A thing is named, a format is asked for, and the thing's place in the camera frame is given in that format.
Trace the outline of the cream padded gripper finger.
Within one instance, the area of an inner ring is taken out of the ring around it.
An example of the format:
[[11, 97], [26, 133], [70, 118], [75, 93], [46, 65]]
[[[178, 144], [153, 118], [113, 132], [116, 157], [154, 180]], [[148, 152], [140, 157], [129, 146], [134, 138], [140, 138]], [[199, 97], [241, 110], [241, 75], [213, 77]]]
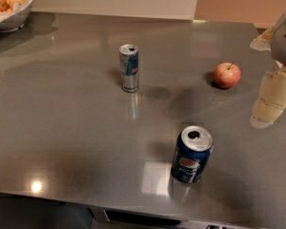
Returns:
[[286, 67], [266, 72], [262, 77], [258, 99], [254, 104], [250, 123], [264, 129], [272, 125], [286, 110]]
[[260, 52], [270, 51], [273, 31], [274, 28], [269, 28], [264, 31], [261, 35], [259, 35], [251, 42], [250, 48]]

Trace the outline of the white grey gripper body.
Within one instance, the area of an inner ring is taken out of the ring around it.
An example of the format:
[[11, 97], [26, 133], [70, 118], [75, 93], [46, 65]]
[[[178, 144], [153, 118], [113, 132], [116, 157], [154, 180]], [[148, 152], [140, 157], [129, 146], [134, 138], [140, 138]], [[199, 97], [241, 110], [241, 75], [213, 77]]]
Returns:
[[277, 19], [271, 40], [272, 58], [286, 65], [286, 11]]

